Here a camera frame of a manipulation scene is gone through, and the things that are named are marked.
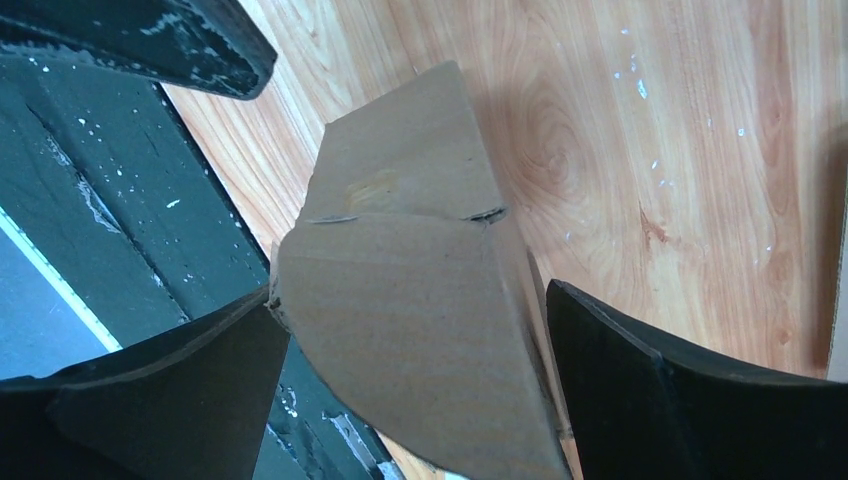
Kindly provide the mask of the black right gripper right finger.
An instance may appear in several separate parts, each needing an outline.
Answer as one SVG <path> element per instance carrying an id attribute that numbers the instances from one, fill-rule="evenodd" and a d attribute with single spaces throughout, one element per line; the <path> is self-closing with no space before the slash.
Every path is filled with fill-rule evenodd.
<path id="1" fill-rule="evenodd" d="M 843 479 L 847 387 L 761 367 L 552 280 L 547 325 L 587 479 Z"/>

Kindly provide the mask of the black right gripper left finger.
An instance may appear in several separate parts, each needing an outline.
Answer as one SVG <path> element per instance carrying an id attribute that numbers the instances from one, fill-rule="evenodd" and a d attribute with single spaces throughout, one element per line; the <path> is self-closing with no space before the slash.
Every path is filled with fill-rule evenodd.
<path id="1" fill-rule="evenodd" d="M 260 287 L 50 376 L 1 384 L 5 479 L 249 479 L 289 342 Z"/>

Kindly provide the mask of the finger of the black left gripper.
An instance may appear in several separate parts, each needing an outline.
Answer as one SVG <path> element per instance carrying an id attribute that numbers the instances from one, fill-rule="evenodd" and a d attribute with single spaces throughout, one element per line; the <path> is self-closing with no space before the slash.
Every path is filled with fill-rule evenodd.
<path id="1" fill-rule="evenodd" d="M 277 52 L 237 1 L 4 1 L 1 54 L 147 78 L 240 100 Z"/>

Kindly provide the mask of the small brown cardboard box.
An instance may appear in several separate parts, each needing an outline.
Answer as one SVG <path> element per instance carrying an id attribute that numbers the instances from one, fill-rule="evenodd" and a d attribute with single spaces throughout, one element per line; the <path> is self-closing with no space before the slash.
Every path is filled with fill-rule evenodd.
<path id="1" fill-rule="evenodd" d="M 329 123 L 270 306 L 364 422 L 469 479 L 567 479 L 543 288 L 459 66 Z"/>

